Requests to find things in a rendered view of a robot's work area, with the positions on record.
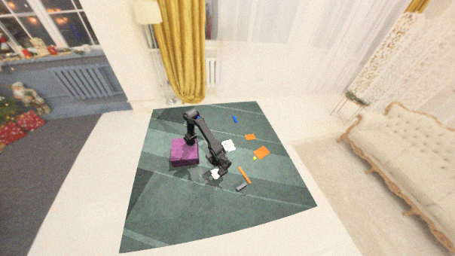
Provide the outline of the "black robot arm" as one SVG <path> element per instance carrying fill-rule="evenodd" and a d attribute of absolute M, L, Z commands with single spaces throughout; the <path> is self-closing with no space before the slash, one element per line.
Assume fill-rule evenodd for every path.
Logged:
<path fill-rule="evenodd" d="M 199 117 L 197 118 L 197 116 Z M 208 143 L 208 149 L 212 155 L 212 160 L 214 162 L 218 162 L 218 165 L 223 167 L 225 170 L 228 169 L 232 163 L 228 160 L 228 155 L 226 155 L 223 145 L 220 141 L 216 140 L 210 132 L 204 118 L 200 116 L 200 112 L 192 108 L 191 110 L 184 112 L 183 117 L 187 121 L 188 125 L 188 132 L 183 138 L 187 142 L 187 146 L 191 147 L 195 145 L 197 135 L 194 132 L 194 125 L 196 125 Z"/>

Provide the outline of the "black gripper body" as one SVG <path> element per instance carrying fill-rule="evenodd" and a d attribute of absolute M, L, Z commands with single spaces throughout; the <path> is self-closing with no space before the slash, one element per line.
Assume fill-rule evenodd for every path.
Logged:
<path fill-rule="evenodd" d="M 220 177 L 222 177 L 223 175 L 225 175 L 225 174 L 228 172 L 228 169 L 225 170 L 223 167 L 221 167 L 221 166 L 218 165 L 218 162 L 214 162 L 214 161 L 212 160 L 212 155 L 211 155 L 210 153 L 206 154 L 205 157 L 206 157 L 207 160 L 211 160 L 211 164 L 212 164 L 214 167 L 217 166 L 217 167 L 219 168 L 219 170 L 217 171 L 217 173 L 219 174 Z"/>

